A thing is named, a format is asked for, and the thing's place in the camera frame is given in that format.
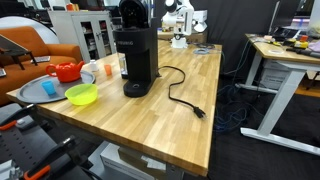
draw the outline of wooden table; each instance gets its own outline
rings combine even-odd
[[[276,96],[273,99],[258,130],[241,128],[241,133],[245,136],[259,140],[275,143],[315,155],[320,155],[320,148],[318,147],[271,134],[271,130],[288,105],[306,71],[320,71],[320,59],[286,51],[286,48],[288,47],[285,46],[279,47],[265,42],[256,42],[256,38],[251,37],[250,35],[247,35],[247,37],[249,38],[250,42],[253,43],[253,46],[256,48],[257,52],[252,62],[246,83],[238,84],[238,86],[254,91],[259,90],[263,92],[275,93]],[[279,91],[261,87],[257,88],[257,86],[252,85],[262,57],[274,60],[277,63],[289,68],[288,75],[282,82]]]
[[[99,96],[95,102],[74,106],[62,100],[39,104],[39,111],[162,160],[169,165],[169,173],[182,168],[206,176],[221,56],[196,55],[194,49],[193,45],[172,49],[169,42],[159,41],[159,67],[175,66],[186,73],[185,82],[172,88],[172,96],[200,107],[207,114],[206,120],[197,118],[190,107],[169,100],[169,84],[183,77],[173,69],[161,69],[161,77],[146,96],[126,97],[122,90],[126,80],[121,79],[115,54],[97,61],[100,71],[94,75]],[[104,64],[112,66],[112,76],[106,76]],[[83,69],[90,71],[88,65]],[[7,93],[12,101],[19,102],[17,91]]]

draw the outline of black power cord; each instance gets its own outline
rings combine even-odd
[[[186,74],[181,69],[173,67],[173,66],[162,66],[162,67],[159,68],[159,70],[163,69],[163,68],[175,69],[177,71],[180,71],[183,74],[183,79],[181,81],[170,84],[169,93],[168,93],[169,99],[190,106],[193,109],[193,112],[198,116],[198,118],[205,118],[206,117],[206,113],[203,110],[201,110],[199,107],[194,106],[193,104],[191,104],[189,102],[186,102],[186,101],[183,101],[183,100],[180,100],[180,99],[177,99],[177,98],[174,98],[174,97],[171,96],[171,87],[179,85],[179,84],[182,84],[184,82],[185,78],[186,78]]]

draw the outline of coffee maker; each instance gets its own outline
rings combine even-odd
[[[119,10],[122,27],[113,35],[117,52],[125,54],[128,81],[124,94],[142,97],[158,77],[156,18],[151,17],[150,0],[121,0]]]

